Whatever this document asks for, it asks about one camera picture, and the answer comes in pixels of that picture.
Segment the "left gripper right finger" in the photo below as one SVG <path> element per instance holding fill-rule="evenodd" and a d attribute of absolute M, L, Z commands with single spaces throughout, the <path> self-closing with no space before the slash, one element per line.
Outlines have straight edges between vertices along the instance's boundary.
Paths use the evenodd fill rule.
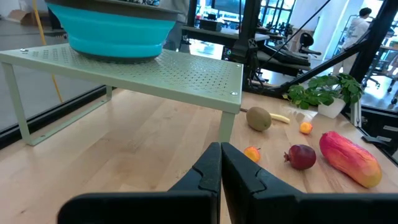
<path fill-rule="evenodd" d="M 398 224 L 398 194 L 303 193 L 231 144 L 221 148 L 232 224 Z"/>

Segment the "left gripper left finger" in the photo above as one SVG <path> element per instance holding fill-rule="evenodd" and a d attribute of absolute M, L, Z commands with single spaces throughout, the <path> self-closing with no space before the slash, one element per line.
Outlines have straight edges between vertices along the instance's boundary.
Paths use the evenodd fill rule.
<path fill-rule="evenodd" d="M 89 193 L 71 198 L 57 224 L 219 224 L 221 145 L 211 143 L 166 192 Z"/>

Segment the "dark red plum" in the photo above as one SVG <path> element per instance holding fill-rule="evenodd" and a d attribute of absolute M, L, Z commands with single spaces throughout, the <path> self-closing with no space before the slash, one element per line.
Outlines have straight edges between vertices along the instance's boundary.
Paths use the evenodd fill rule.
<path fill-rule="evenodd" d="M 284 159 L 285 162 L 290 162 L 293 168 L 306 170 L 315 164 L 317 156 L 310 146 L 296 144 L 289 149 L 288 153 L 284 153 Z"/>

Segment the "red-yellow mango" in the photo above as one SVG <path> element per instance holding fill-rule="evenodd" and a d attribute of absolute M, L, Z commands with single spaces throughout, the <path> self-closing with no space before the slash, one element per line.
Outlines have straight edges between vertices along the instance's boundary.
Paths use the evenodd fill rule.
<path fill-rule="evenodd" d="M 323 133 L 319 146 L 323 157 L 331 166 L 350 176 L 363 187 L 372 188 L 381 182 L 381 166 L 363 147 L 335 131 Z"/>

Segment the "brown kiwi fruit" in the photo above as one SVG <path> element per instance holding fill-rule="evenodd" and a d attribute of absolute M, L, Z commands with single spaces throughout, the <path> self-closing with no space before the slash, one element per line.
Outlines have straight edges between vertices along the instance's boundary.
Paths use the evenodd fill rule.
<path fill-rule="evenodd" d="M 248 109 L 246 112 L 246 121 L 252 129 L 259 132 L 269 129 L 272 124 L 271 114 L 260 107 Z"/>

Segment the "blue collapsible colander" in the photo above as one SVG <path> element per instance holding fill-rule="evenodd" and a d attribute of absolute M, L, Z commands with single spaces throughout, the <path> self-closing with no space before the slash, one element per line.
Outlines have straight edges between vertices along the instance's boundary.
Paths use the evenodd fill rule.
<path fill-rule="evenodd" d="M 120 0 L 45 0 L 70 47 L 98 60 L 138 62 L 162 53 L 179 11 Z"/>

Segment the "potted green plant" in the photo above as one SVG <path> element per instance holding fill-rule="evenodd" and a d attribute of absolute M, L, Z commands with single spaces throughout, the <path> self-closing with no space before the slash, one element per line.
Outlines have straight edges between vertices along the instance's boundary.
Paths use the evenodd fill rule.
<path fill-rule="evenodd" d="M 361 84 L 352 76 L 339 73 L 314 77 L 308 86 L 292 85 L 282 97 L 303 110 L 310 105 L 317 106 L 318 113 L 334 119 L 346 105 L 357 103 L 362 95 Z"/>

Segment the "green perforated metal shelf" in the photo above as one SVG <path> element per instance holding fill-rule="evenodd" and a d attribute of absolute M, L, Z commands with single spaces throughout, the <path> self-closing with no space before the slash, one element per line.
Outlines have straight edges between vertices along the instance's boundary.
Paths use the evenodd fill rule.
<path fill-rule="evenodd" d="M 218 140 L 228 142 L 234 117 L 242 100 L 243 66 L 239 63 L 164 50 L 144 63 L 121 64 L 90 60 L 68 44 L 0 51 L 0 63 L 11 94 L 23 141 L 35 146 L 82 118 L 73 117 L 59 127 L 33 139 L 25 118 L 13 67 L 77 78 L 106 87 L 106 99 L 114 87 L 170 100 L 190 103 L 222 112 Z"/>

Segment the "black office chair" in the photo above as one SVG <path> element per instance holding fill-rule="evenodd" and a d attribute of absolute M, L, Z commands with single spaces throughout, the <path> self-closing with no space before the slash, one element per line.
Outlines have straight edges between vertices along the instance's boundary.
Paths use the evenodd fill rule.
<path fill-rule="evenodd" d="M 301 54 L 311 54 L 314 56 L 321 56 L 321 52 L 310 50 L 309 47 L 312 46 L 314 43 L 313 37 L 309 33 L 302 33 L 300 35 L 300 48 L 298 50 Z"/>

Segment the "black background desk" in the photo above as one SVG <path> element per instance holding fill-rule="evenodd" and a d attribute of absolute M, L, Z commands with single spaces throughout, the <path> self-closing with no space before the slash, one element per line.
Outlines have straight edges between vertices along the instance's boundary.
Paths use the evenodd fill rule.
<path fill-rule="evenodd" d="M 243 26 L 241 30 L 234 30 L 222 28 L 221 31 L 213 31 L 200 29 L 198 27 L 183 26 L 182 30 L 186 33 L 189 39 L 201 40 L 213 44 L 224 45 L 232 47 L 234 43 L 247 35 L 249 38 L 254 38 L 256 42 L 264 42 L 270 39 L 269 35 L 257 34 L 256 28 L 250 29 L 249 26 Z"/>

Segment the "black box on desk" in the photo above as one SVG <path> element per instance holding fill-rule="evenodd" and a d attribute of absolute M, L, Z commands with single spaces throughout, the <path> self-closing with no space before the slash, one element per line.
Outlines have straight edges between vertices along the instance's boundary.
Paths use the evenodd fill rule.
<path fill-rule="evenodd" d="M 222 25 L 223 24 L 218 21 L 200 19 L 199 28 L 219 32 L 222 30 Z"/>

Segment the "person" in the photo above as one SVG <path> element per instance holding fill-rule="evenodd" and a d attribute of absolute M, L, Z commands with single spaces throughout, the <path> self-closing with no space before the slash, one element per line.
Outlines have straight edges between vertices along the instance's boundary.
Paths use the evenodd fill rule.
<path fill-rule="evenodd" d="M 366 19 L 370 16 L 371 13 L 372 13 L 371 8 L 368 7 L 362 8 L 359 11 L 359 17 L 354 18 L 351 21 L 351 24 L 346 34 L 345 42 L 342 46 L 344 52 L 352 45 L 354 45 L 359 40 L 359 38 L 362 37 L 365 34 L 365 32 L 368 30 L 369 23 L 366 22 Z M 354 61 L 356 60 L 357 55 L 358 54 L 354 54 L 343 61 L 344 73 L 349 74 L 354 64 Z"/>

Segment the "brown cardboard box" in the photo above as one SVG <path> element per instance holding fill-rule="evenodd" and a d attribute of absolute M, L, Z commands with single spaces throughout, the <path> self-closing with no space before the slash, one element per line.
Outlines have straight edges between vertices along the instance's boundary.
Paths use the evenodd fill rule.
<path fill-rule="evenodd" d="M 20 9 L 12 10 L 8 16 L 7 20 L 19 23 L 22 26 L 35 26 L 36 18 L 33 12 L 27 12 Z"/>

